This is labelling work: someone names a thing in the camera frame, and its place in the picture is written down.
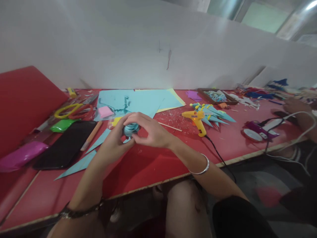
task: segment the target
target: wooden table edge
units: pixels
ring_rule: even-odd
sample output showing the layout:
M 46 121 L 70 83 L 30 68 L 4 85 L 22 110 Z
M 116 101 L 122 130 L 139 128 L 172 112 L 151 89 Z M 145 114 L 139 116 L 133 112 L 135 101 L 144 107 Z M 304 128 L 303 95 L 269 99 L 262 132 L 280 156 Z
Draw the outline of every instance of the wooden table edge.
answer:
M 277 145 L 274 145 L 272 147 L 269 147 L 267 149 L 268 152 L 270 151 L 273 151 L 273 150 L 277 150 L 277 149 L 281 149 L 291 143 L 294 143 L 297 139 L 294 139 L 294 140 L 291 140 L 291 141 L 288 141 L 288 142 L 284 142 L 284 143 L 281 143 L 281 144 L 277 144 Z M 299 142 L 302 142 L 304 140 L 307 140 L 306 137 L 303 137 L 301 138 Z M 247 159 L 250 159 L 250 158 L 253 158 L 253 157 L 256 157 L 256 156 L 259 156 L 259 155 L 262 155 L 263 152 L 264 152 L 265 149 L 261 149 L 261 150 L 258 150 L 258 151 L 255 151 L 255 152 L 252 152 L 250 154 L 246 154 L 246 155 L 243 155 L 243 156 L 239 156 L 237 158 L 233 158 L 233 159 L 230 159 L 230 160 L 227 160 L 226 161 L 226 164 L 227 165 L 230 165 L 230 164 L 235 164 L 235 163 L 238 163 L 238 162 L 241 162 L 243 160 L 247 160 Z M 219 168 L 221 167 L 224 167 L 224 163 L 221 162 L 221 163 L 218 163 L 216 164 L 216 166 L 218 166 Z M 151 188 L 153 186 L 156 186 L 156 185 L 159 185 L 159 184 L 163 184 L 163 183 L 166 183 L 166 182 L 169 182 L 169 181 L 173 181 L 175 179 L 178 179 L 178 178 L 182 178 L 182 177 L 185 177 L 185 176 L 188 176 L 190 175 L 191 173 L 186 173 L 186 174 L 183 174 L 183 175 L 180 175 L 180 176 L 176 176 L 176 177 L 173 177 L 173 178 L 169 178 L 169 179 L 166 179 L 166 180 L 163 180 L 161 182 L 157 182 L 157 183 L 154 183 L 154 184 L 151 184 L 151 185 L 148 185 L 148 186 L 145 186 L 145 187 L 142 187 L 142 188 L 138 188 L 138 189 L 135 189 L 135 190 L 131 190 L 131 191 L 128 191 L 128 192 L 125 192 L 125 193 L 121 193 L 121 194 L 118 194 L 118 195 L 115 195 L 115 196 L 112 196 L 109 199 L 115 199 L 115 198 L 119 198 L 119 197 L 123 197 L 123 196 L 126 196 L 128 194 L 131 194 L 131 193 L 134 193 L 134 192 L 137 192 L 137 191 L 141 191 L 141 190 L 144 190 L 144 189 L 147 189 L 147 188 Z M 12 208 L 12 210 L 9 212 L 8 216 L 6 217 L 6 219 L 9 217 L 9 215 L 13 212 L 14 208 L 17 206 L 17 204 L 19 203 L 19 201 L 22 199 L 23 195 L 26 193 L 26 191 L 29 189 L 29 187 L 31 186 L 31 184 L 33 183 L 33 181 L 29 184 L 29 186 L 27 187 L 27 189 L 24 191 L 24 193 L 22 194 L 22 196 L 20 197 L 20 199 L 17 201 L 17 203 L 14 205 L 14 207 Z M 53 214 L 53 215 L 49 215 L 49 216 L 46 216 L 46 217 L 43 217 L 43 218 L 39 218 L 39 219 L 36 219 L 36 220 L 33 220 L 33 221 L 30 221 L 30 222 L 27 222 L 27 223 L 24 223 L 24 224 L 21 224 L 21 225 L 17 225 L 17 226 L 14 226 L 14 227 L 11 227 L 11 228 L 8 228 L 8 229 L 5 229 L 5 230 L 2 230 L 0 231 L 0 234 L 3 234 L 5 232 L 8 232 L 8 231 L 12 231 L 12 230 L 15 230 L 15 229 L 19 229 L 19 228 L 22 228 L 22 227 L 25 227 L 25 226 L 28 226 L 28 225 L 32 225 L 32 224 L 36 224 L 38 222 L 41 222 L 41 221 L 45 221 L 47 219 L 51 219 L 51 218 L 55 218 L 57 217 L 58 214 Z

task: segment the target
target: scissors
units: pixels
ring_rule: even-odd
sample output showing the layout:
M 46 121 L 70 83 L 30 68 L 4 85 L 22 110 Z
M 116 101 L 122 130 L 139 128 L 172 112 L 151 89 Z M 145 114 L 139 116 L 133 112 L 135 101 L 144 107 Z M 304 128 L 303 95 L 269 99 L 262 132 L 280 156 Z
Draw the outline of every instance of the scissors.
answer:
M 92 107 L 91 103 L 97 97 L 98 97 L 98 94 L 86 99 L 85 101 L 83 101 L 83 103 L 75 103 L 75 104 L 68 105 L 66 107 L 62 107 L 54 113 L 54 116 L 58 119 L 64 119 L 64 118 L 68 117 L 69 119 L 72 119 L 72 120 L 85 118 L 86 116 L 88 116 L 90 113 L 93 112 L 93 107 Z M 69 113 L 62 115 L 62 116 L 59 115 L 61 112 L 65 111 L 69 108 L 72 108 L 72 107 L 74 107 L 74 108 Z M 85 110 L 86 108 L 90 108 L 90 110 L 84 114 L 78 115 L 82 110 Z

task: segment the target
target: craft tray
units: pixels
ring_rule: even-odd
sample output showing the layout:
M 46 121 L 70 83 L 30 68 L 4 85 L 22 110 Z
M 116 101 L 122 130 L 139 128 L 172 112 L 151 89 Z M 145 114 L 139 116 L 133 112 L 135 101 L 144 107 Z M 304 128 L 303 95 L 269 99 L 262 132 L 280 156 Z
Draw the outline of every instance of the craft tray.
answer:
M 198 88 L 197 91 L 198 93 L 205 99 L 207 100 L 208 102 L 210 102 L 210 104 L 213 104 L 213 105 L 218 105 L 218 104 L 221 104 L 221 103 L 226 103 L 227 105 L 236 105 L 238 104 L 239 102 L 237 100 L 235 100 L 233 97 L 229 96 L 224 90 L 221 90 L 226 98 L 229 100 L 229 101 L 221 101 L 221 102 L 216 102 L 214 100 L 212 100 L 207 94 L 205 94 L 204 92 L 208 92 L 208 91 L 218 91 L 219 89 L 204 89 L 204 88 Z

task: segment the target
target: red scissors handle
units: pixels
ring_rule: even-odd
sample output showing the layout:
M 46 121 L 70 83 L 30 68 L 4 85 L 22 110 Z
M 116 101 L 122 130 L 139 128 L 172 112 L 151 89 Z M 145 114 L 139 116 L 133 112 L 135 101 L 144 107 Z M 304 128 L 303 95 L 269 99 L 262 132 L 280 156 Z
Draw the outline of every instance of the red scissors handle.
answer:
M 90 110 L 84 114 L 78 115 L 82 110 L 89 108 Z M 83 119 L 87 117 L 89 114 L 93 113 L 93 107 L 91 104 L 85 104 L 84 106 L 80 107 L 78 110 L 74 111 L 72 114 L 68 116 L 69 119 L 76 120 L 76 119 Z

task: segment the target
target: black wristband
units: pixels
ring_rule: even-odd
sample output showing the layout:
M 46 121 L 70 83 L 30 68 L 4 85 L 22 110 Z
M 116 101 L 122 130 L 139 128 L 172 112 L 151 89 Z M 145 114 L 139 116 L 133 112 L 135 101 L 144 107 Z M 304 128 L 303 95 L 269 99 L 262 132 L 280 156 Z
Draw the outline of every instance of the black wristband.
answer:
M 63 208 L 63 210 L 59 213 L 58 217 L 59 218 L 65 218 L 65 219 L 74 219 L 74 218 L 79 218 L 83 216 L 87 216 L 88 214 L 99 211 L 100 208 L 104 205 L 105 199 L 101 198 L 100 202 L 91 208 L 89 208 L 86 211 L 73 211 L 69 209 L 67 206 L 69 202 L 66 204 L 66 206 Z

